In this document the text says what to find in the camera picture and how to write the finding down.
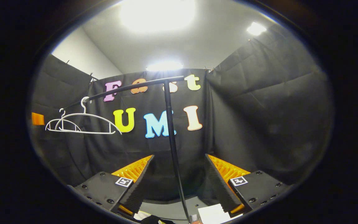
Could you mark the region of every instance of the foam letter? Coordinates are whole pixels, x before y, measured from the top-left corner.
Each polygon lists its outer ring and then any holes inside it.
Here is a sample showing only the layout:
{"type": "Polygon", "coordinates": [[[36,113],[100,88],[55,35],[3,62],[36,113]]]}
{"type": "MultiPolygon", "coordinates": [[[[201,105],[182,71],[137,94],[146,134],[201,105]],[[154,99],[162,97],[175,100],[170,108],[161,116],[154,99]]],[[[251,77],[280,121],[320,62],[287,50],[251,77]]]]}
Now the foam letter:
{"type": "Polygon", "coordinates": [[[169,92],[176,92],[176,91],[178,91],[178,86],[175,85],[175,84],[176,84],[176,82],[170,82],[170,83],[169,83],[169,92]]]}
{"type": "Polygon", "coordinates": [[[199,118],[197,116],[198,108],[199,107],[197,107],[197,106],[187,106],[187,107],[183,108],[183,110],[187,114],[187,119],[189,120],[189,126],[187,127],[187,129],[189,131],[195,131],[195,130],[201,129],[203,127],[203,125],[200,124],[199,118]]]}
{"type": "Polygon", "coordinates": [[[155,137],[154,132],[157,134],[157,136],[161,135],[162,128],[164,128],[164,131],[162,132],[163,136],[169,136],[168,133],[168,122],[167,122],[167,111],[163,111],[161,113],[161,117],[159,118],[159,121],[155,118],[154,114],[146,114],[143,116],[143,118],[146,120],[146,138],[153,138],[155,137]]]}
{"type": "Polygon", "coordinates": [[[195,77],[194,75],[189,75],[185,80],[187,81],[187,86],[190,90],[199,90],[201,88],[200,85],[196,85],[196,81],[199,81],[200,78],[195,77]]]}
{"type": "MultiPolygon", "coordinates": [[[[145,81],[146,80],[144,78],[140,78],[140,79],[135,80],[135,82],[133,82],[132,85],[137,84],[137,83],[142,83],[142,82],[145,82],[145,81]]],[[[133,88],[133,89],[131,89],[131,93],[137,94],[137,93],[140,93],[140,92],[145,92],[146,90],[147,90],[147,86],[139,87],[139,88],[133,88]]]]}
{"type": "Polygon", "coordinates": [[[133,127],[135,126],[135,118],[134,113],[136,109],[131,107],[125,110],[125,112],[128,113],[128,125],[123,126],[122,125],[122,114],[124,113],[123,110],[116,110],[113,112],[114,118],[115,118],[115,126],[121,131],[121,132],[130,132],[132,131],[133,127]]]}
{"type": "MultiPolygon", "coordinates": [[[[115,82],[108,82],[106,83],[106,91],[110,91],[110,90],[113,90],[113,89],[116,89],[118,88],[119,86],[122,85],[122,82],[121,81],[115,81],[115,82]]],[[[112,96],[112,94],[110,95],[107,95],[105,96],[104,98],[104,102],[107,102],[107,101],[113,101],[114,100],[114,96],[112,96]]]]}

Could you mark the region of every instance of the black metal rod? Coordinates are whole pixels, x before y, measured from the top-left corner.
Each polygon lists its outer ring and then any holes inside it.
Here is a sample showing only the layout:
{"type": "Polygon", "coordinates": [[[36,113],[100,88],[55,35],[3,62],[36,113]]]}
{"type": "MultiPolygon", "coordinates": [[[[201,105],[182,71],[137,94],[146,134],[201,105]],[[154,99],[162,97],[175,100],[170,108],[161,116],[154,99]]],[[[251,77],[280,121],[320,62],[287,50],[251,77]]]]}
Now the black metal rod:
{"type": "MultiPolygon", "coordinates": [[[[117,92],[122,92],[125,90],[130,90],[133,88],[139,88],[139,87],[144,87],[144,86],[151,86],[151,85],[156,85],[156,84],[161,84],[164,83],[165,81],[168,82],[175,82],[175,81],[183,81],[184,80],[184,76],[174,76],[174,77],[170,77],[170,78],[160,78],[160,79],[155,79],[155,80],[151,80],[151,81],[146,81],[146,82],[141,82],[141,83],[137,83],[137,84],[133,84],[133,85],[128,85],[128,86],[123,86],[123,87],[119,87],[110,91],[106,91],[106,92],[102,92],[99,94],[96,94],[94,96],[90,96],[88,99],[84,100],[84,102],[88,102],[91,101],[93,99],[97,99],[106,95],[110,95],[110,94],[115,94],[117,92]]],[[[70,106],[65,107],[64,109],[67,109],[69,107],[75,106],[75,105],[79,105],[81,104],[81,101],[74,103],[70,106]]]]}
{"type": "Polygon", "coordinates": [[[167,112],[167,123],[168,123],[168,134],[169,134],[169,143],[171,145],[171,155],[172,155],[172,162],[173,162],[173,170],[175,171],[176,181],[178,182],[179,187],[179,196],[182,201],[183,209],[185,210],[186,219],[190,223],[189,213],[186,207],[185,196],[183,194],[182,182],[180,180],[180,173],[179,173],[179,161],[178,161],[178,154],[176,151],[176,142],[175,142],[175,131],[173,129],[173,118],[172,118],[172,107],[171,107],[171,93],[169,91],[169,82],[164,82],[164,94],[165,94],[165,106],[167,112]]]}

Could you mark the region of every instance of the blue letter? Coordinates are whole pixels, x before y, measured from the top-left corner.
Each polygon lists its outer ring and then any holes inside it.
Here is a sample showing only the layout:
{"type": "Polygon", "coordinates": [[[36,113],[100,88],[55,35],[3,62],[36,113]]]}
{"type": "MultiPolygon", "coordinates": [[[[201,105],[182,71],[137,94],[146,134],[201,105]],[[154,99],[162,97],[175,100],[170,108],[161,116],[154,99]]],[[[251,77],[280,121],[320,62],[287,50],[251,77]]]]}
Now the blue letter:
{"type": "Polygon", "coordinates": [[[168,133],[168,122],[167,122],[167,111],[163,111],[161,114],[161,117],[159,118],[159,121],[155,118],[154,114],[146,114],[143,116],[143,118],[146,120],[146,138],[153,138],[155,137],[154,132],[157,134],[157,136],[161,135],[162,128],[164,127],[164,131],[162,132],[163,136],[169,136],[168,133]]]}

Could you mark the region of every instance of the ceiling light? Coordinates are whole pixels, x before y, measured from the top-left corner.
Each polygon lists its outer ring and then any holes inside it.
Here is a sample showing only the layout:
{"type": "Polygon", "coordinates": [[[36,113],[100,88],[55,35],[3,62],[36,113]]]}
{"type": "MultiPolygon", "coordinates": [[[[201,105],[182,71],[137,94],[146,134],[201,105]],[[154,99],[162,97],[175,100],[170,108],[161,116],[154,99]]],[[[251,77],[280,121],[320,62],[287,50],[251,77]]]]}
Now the ceiling light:
{"type": "Polygon", "coordinates": [[[183,68],[183,64],[177,62],[161,62],[155,65],[150,65],[146,68],[147,71],[164,71],[164,70],[176,70],[183,68]]]}
{"type": "Polygon", "coordinates": [[[120,17],[134,31],[172,30],[193,20],[194,5],[194,0],[125,0],[120,17]]]}
{"type": "Polygon", "coordinates": [[[266,28],[255,22],[253,22],[251,26],[247,28],[247,32],[255,36],[261,34],[264,31],[266,31],[266,28]]]}

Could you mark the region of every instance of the pink letter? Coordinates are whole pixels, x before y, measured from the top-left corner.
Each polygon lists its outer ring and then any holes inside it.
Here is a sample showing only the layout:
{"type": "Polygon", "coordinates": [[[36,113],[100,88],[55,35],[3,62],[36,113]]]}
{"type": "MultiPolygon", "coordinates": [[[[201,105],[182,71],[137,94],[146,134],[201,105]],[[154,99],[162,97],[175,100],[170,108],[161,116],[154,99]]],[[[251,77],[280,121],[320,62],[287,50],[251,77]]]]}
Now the pink letter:
{"type": "MultiPolygon", "coordinates": [[[[106,91],[110,91],[110,90],[113,90],[113,89],[116,89],[118,88],[119,86],[122,85],[122,82],[121,81],[115,81],[115,82],[108,82],[106,83],[106,91]]],[[[104,98],[104,102],[107,102],[107,101],[113,101],[114,100],[114,96],[112,96],[112,94],[110,95],[107,95],[105,96],[104,98]]]]}

